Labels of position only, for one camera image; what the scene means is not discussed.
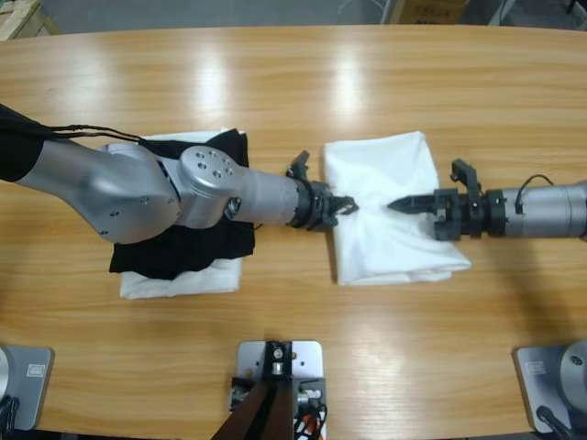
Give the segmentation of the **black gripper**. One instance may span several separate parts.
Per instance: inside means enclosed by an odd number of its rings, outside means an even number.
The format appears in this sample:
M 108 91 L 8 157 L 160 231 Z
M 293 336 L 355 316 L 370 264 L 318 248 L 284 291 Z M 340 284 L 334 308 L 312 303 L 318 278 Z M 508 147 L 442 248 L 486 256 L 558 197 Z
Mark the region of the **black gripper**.
M 463 235 L 480 238 L 483 233 L 489 237 L 504 237 L 505 201 L 502 190 L 477 193 L 477 198 L 474 198 L 471 193 L 448 189 L 435 190 L 433 195 L 406 196 L 387 207 L 403 214 L 432 212 L 437 219 L 434 223 L 435 239 L 459 241 Z
M 353 197 L 333 196 L 326 183 L 294 180 L 298 195 L 292 218 L 292 227 L 305 230 L 332 230 L 338 225 L 336 216 L 329 212 L 330 203 L 337 215 L 351 215 L 359 210 Z

